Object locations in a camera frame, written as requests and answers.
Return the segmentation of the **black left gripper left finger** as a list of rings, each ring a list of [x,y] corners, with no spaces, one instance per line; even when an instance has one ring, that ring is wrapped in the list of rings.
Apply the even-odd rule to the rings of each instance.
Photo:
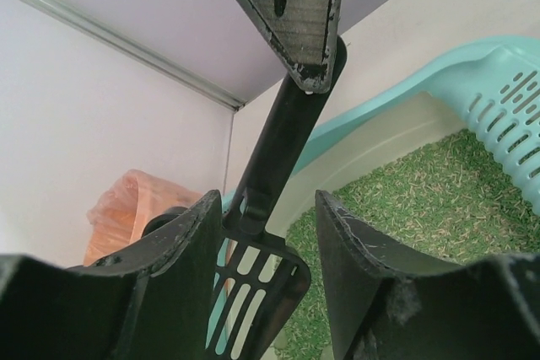
[[[2,358],[204,358],[220,221],[210,191],[92,266],[3,255]]]

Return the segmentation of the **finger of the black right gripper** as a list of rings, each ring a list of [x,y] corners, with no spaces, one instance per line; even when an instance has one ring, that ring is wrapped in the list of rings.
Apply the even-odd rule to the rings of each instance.
[[[331,88],[342,0],[236,0],[305,92]]]

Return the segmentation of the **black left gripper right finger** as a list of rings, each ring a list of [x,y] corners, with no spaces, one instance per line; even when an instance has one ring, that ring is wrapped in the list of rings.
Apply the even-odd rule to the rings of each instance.
[[[443,261],[325,191],[316,193],[316,232],[335,358],[538,358],[538,255]]]

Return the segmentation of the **black litter scoop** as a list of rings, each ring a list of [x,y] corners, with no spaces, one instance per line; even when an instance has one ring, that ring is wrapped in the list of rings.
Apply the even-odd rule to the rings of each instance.
[[[144,241],[171,231],[183,251],[148,290],[141,356],[230,359],[242,326],[240,358],[258,359],[269,348],[308,291],[311,272],[266,225],[327,99],[285,78],[225,214],[200,217],[197,237],[181,207],[148,223]]]

